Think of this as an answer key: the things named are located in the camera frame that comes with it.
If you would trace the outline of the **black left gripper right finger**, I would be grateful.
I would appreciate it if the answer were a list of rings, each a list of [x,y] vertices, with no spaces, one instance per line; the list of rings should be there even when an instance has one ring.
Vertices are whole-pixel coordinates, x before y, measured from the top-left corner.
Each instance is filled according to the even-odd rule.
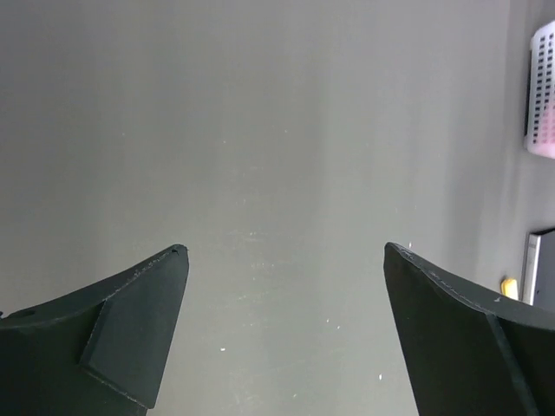
[[[396,243],[383,271],[420,415],[552,415],[554,314]]]

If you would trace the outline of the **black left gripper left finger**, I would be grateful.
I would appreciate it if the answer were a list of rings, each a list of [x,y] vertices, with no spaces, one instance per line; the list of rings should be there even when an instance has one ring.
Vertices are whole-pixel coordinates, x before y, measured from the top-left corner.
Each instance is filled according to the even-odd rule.
[[[1,320],[3,415],[144,415],[154,408],[186,290],[188,249]]]

